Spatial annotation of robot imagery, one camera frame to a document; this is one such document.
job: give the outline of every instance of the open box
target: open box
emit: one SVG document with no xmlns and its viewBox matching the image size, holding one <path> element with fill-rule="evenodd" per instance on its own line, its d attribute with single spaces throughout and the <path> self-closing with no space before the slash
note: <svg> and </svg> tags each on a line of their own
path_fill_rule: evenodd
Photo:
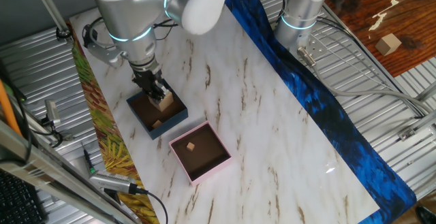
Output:
<svg viewBox="0 0 436 224">
<path fill-rule="evenodd" d="M 195 145 L 188 150 L 188 143 Z M 228 166 L 232 156 L 208 121 L 170 142 L 170 148 L 194 187 Z"/>
<path fill-rule="evenodd" d="M 165 80 L 162 80 L 162 84 L 172 92 L 174 98 L 171 105 L 163 112 L 159 111 L 142 91 L 127 99 L 131 111 L 141 122 L 152 140 L 158 138 L 188 117 L 188 109 L 185 104 L 183 104 Z M 157 128 L 153 128 L 156 121 L 160 121 L 162 124 Z"/>
</svg>

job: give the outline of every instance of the navy blue box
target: navy blue box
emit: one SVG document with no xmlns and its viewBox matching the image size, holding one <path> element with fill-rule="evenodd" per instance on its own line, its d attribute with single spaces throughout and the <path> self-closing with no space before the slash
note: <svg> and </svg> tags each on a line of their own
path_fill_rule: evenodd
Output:
<svg viewBox="0 0 436 224">
<path fill-rule="evenodd" d="M 135 114 L 136 118 L 141 122 L 144 129 L 154 140 L 173 128 L 185 118 L 188 117 L 188 109 L 185 104 L 180 100 L 177 94 L 171 89 L 170 85 L 165 80 L 162 80 L 163 85 L 172 92 L 174 102 L 163 112 L 160 112 L 155 106 L 153 106 L 149 98 L 143 91 L 127 99 L 127 103 L 131 111 Z M 152 125 L 155 123 L 153 117 L 161 116 L 162 125 L 154 129 Z"/>
</svg>

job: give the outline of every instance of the blue fabric strip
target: blue fabric strip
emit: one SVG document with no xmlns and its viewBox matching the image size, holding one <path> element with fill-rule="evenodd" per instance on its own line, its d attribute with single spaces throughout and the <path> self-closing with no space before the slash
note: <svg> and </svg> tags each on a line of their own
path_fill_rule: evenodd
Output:
<svg viewBox="0 0 436 224">
<path fill-rule="evenodd" d="M 260 0 L 225 4 L 380 207 L 361 223 L 391 223 L 411 208 L 414 192 L 373 150 L 332 93 L 275 39 Z"/>
</svg>

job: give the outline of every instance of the white marble table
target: white marble table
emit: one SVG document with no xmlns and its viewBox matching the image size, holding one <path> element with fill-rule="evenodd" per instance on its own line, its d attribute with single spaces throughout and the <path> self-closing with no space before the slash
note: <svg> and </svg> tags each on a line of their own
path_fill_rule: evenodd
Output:
<svg viewBox="0 0 436 224">
<path fill-rule="evenodd" d="M 91 10 L 70 20 L 81 33 L 98 16 Z M 114 69 L 84 53 L 144 186 L 162 199 L 170 223 L 358 223 L 379 209 L 226 7 L 207 34 L 177 27 L 158 42 L 163 76 L 189 118 L 154 141 L 125 101 L 140 92 L 128 63 Z M 168 142 L 205 120 L 233 162 L 194 188 Z"/>
</svg>

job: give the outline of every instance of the small wooden cube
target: small wooden cube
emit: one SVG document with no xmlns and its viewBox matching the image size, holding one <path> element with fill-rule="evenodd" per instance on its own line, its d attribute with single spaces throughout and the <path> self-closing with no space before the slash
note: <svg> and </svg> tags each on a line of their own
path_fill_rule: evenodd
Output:
<svg viewBox="0 0 436 224">
<path fill-rule="evenodd" d="M 188 150 L 190 150 L 191 152 L 193 151 L 193 149 L 194 149 L 195 147 L 196 147 L 196 145 L 192 144 L 191 142 L 188 143 L 188 145 L 186 146 L 186 148 L 187 148 Z"/>
<path fill-rule="evenodd" d="M 394 52 L 401 45 L 401 41 L 392 33 L 381 38 L 375 45 L 383 56 Z"/>
<path fill-rule="evenodd" d="M 155 106 L 159 111 L 163 112 L 167 107 L 169 107 L 172 104 L 174 98 L 170 91 L 159 103 L 156 103 L 156 101 L 151 99 L 150 97 L 149 100 L 153 106 Z"/>
<path fill-rule="evenodd" d="M 153 125 L 152 125 L 152 127 L 154 128 L 154 129 L 156 129 L 156 128 L 158 128 L 159 126 L 161 126 L 162 125 L 162 122 L 161 121 L 156 121 L 156 123 L 154 123 Z"/>
</svg>

